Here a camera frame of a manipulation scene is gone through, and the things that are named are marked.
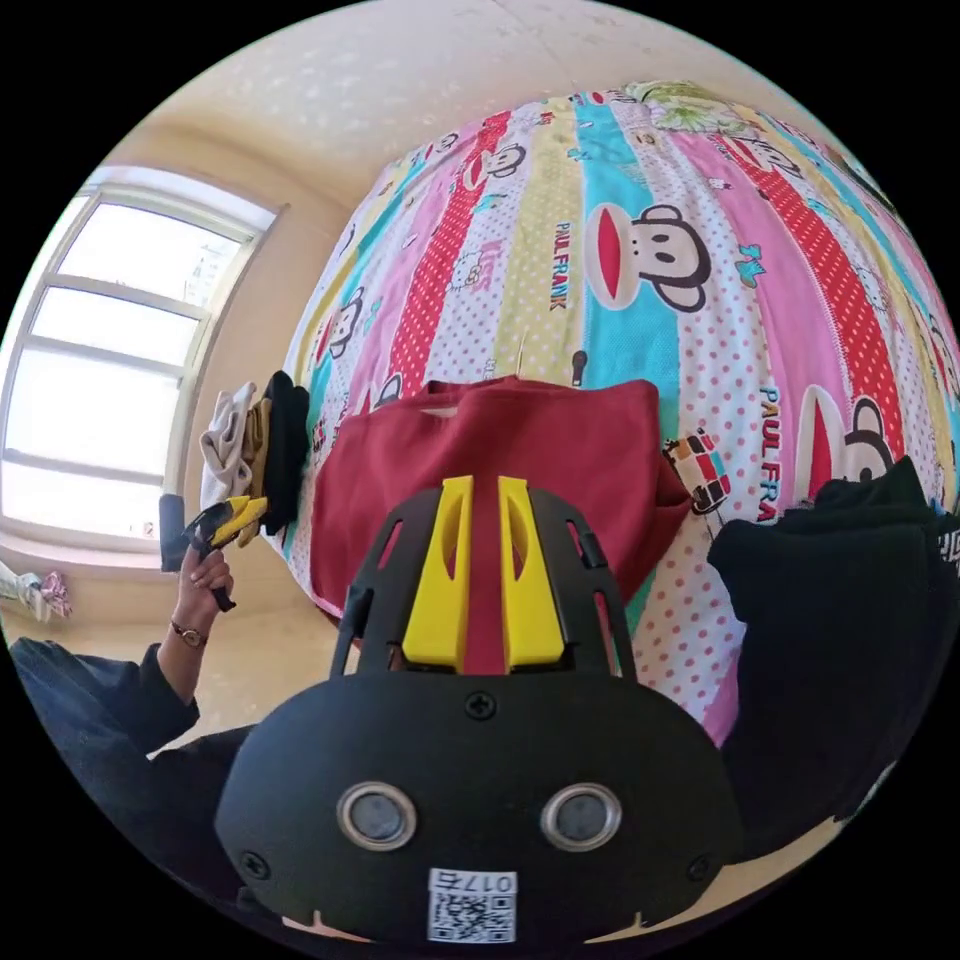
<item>person's arm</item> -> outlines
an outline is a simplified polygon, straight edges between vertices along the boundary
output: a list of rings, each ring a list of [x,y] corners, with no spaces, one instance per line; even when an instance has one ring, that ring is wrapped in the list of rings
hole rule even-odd
[[[208,559],[203,575],[225,566],[220,554]],[[174,617],[189,616],[203,625],[216,603],[208,590],[190,585],[196,557],[188,557],[185,566]],[[215,579],[232,588],[229,571],[220,569]],[[193,699],[198,661],[167,642],[171,639],[148,648],[140,664],[81,656],[28,638],[8,652],[47,736],[80,786],[144,855],[189,879],[198,837],[212,832],[212,823],[201,829],[183,802],[183,784],[198,771],[147,759],[199,718]],[[161,656],[164,644],[169,656]]]
[[[219,550],[200,562],[192,548],[180,570],[177,606],[167,626],[167,635],[157,652],[157,663],[180,699],[193,701],[200,679],[203,652],[220,608],[212,591],[224,587],[229,596],[233,590],[230,568]],[[184,632],[193,643],[184,639]]]

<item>qr code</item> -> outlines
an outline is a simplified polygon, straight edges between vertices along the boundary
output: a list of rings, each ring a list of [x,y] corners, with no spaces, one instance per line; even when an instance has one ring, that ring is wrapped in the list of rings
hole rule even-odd
[[[431,872],[428,939],[439,943],[513,943],[516,875]]]

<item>colorful bedsheet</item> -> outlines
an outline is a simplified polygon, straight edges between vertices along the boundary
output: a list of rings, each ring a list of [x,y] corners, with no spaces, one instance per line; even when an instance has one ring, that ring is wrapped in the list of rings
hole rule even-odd
[[[629,598],[634,649],[717,740],[743,633],[705,561],[719,525],[904,454],[931,497],[960,489],[960,351],[889,201],[851,158],[691,84],[529,103],[392,163],[286,369],[310,390],[312,458],[273,542],[307,593],[314,479],[344,417],[430,379],[655,383],[694,511]]]

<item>screw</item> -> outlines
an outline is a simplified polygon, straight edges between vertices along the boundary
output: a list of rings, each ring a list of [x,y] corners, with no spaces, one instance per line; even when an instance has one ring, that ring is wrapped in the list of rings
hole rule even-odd
[[[252,880],[267,880],[270,877],[270,865],[252,850],[244,850],[240,854],[240,869]]]
[[[497,701],[489,693],[478,690],[467,697],[465,707],[471,720],[489,720],[497,712]]]
[[[697,857],[693,863],[687,867],[687,879],[693,883],[703,883],[710,872],[710,861],[706,857]]]

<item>yellow clip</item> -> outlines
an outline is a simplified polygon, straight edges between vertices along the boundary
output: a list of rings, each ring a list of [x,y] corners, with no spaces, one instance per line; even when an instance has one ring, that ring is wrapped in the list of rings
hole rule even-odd
[[[563,655],[563,633],[526,481],[500,477],[498,487],[503,658],[509,673],[556,663]]]
[[[410,663],[463,671],[470,599],[473,477],[443,481],[433,534],[403,638]],[[453,575],[449,564],[454,561]]]
[[[226,523],[217,527],[210,541],[210,546],[215,550],[238,536],[244,527],[256,523],[267,512],[268,506],[266,497],[228,497],[225,503],[232,515]]]

